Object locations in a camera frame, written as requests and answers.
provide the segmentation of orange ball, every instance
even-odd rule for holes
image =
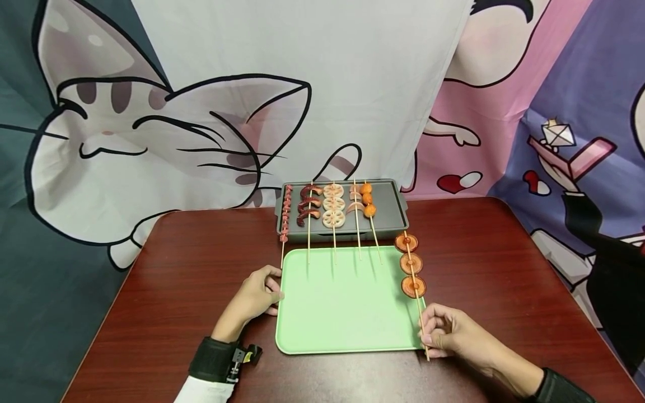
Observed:
[[[369,183],[364,183],[361,186],[361,194],[364,195],[365,193],[371,193],[372,192],[372,186]]]
[[[365,217],[367,218],[374,217],[376,215],[376,206],[374,206],[373,204],[365,206],[363,214],[365,214]]]
[[[363,196],[361,197],[361,201],[363,204],[367,206],[368,204],[371,204],[374,200],[372,199],[371,193],[364,193]]]

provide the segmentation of black buckle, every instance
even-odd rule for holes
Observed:
[[[262,355],[262,349],[255,344],[250,344],[246,349],[237,348],[233,354],[233,366],[229,369],[226,381],[229,383],[237,383],[239,377],[240,366],[250,362],[255,365]]]

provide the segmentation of black sleeve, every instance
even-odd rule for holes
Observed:
[[[550,368],[543,368],[544,378],[535,395],[525,403],[597,403],[567,378]]]
[[[564,224],[576,238],[593,249],[598,249],[602,213],[598,207],[585,196],[563,195]]]
[[[205,337],[190,363],[188,374],[209,382],[227,382],[228,370],[239,342],[223,343]]]

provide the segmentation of teal fabric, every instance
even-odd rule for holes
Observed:
[[[159,66],[129,0],[91,4]],[[32,46],[34,0],[0,7],[0,124],[35,130],[53,110]],[[58,402],[125,274],[105,247],[84,246],[37,220],[25,194],[34,134],[0,128],[0,401]]]

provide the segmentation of white sleeve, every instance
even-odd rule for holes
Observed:
[[[233,384],[208,382],[188,377],[175,403],[224,403],[233,393]]]

